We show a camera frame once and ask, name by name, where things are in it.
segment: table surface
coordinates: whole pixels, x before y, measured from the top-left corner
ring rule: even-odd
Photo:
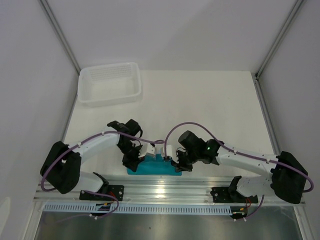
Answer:
[[[260,108],[251,73],[248,71],[141,71],[142,98],[137,102],[89,107],[76,101],[65,143],[74,143],[100,132],[107,123],[136,120],[143,138],[165,139],[182,122],[197,122],[218,139],[258,153],[272,154],[273,149]],[[193,125],[181,126],[168,144],[180,147],[179,136],[186,130],[205,141],[210,136]],[[110,147],[86,161],[81,170],[102,175],[128,176],[118,147]],[[244,177],[254,173],[230,166],[197,162],[190,178]]]

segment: white plastic bin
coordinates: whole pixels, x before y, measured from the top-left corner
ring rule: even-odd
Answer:
[[[142,94],[135,62],[86,67],[78,82],[78,100],[90,107],[135,102]]]

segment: white basket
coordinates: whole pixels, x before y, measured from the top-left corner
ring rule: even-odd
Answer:
[[[135,102],[142,94],[139,67],[134,62],[86,67],[78,82],[78,100],[90,107]]]

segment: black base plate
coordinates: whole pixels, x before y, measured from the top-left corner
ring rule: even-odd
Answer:
[[[239,204],[245,204],[246,199],[250,199],[251,203],[257,204],[258,203],[258,197],[257,196],[249,196],[244,197],[242,199],[239,199],[239,201],[234,201],[228,192],[229,187],[227,186],[215,186],[212,188],[212,191],[210,192],[213,196],[213,202],[214,203],[239,203]]]
[[[124,190],[125,190],[125,187],[123,185],[109,185],[106,194],[110,195],[110,193],[112,192],[115,195],[115,197],[118,199],[118,201],[121,202],[124,197],[124,193],[125,193]],[[82,191],[80,192],[79,199],[86,200],[86,201],[106,201],[106,202],[114,201],[110,197],[93,195],[86,192],[82,193]]]

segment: white arm segment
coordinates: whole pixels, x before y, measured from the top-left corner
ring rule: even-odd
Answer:
[[[256,153],[256,152],[235,148],[230,144],[224,144],[224,145],[237,152],[249,154],[249,155],[264,158],[264,159],[278,161],[278,159],[276,158],[276,155],[273,155],[273,154],[261,154],[261,153]],[[261,175],[267,179],[271,179],[272,173],[270,171],[271,169],[274,169],[276,167],[276,164],[274,163],[267,163],[267,162],[252,159],[246,156],[241,156],[239,154],[234,154],[224,149],[223,147],[219,148],[218,156],[216,157],[216,160],[220,165],[227,165],[227,166],[244,169],[249,172],[253,172],[255,174]]]
[[[112,127],[105,127],[103,130],[106,131],[114,131]],[[88,142],[86,142],[84,145],[81,145],[80,147],[77,147],[75,150],[73,150],[75,153],[80,153],[81,156],[81,164],[83,164],[85,161],[99,153],[100,151],[116,146],[119,142],[120,135],[116,133],[109,133],[105,135],[98,136]]]

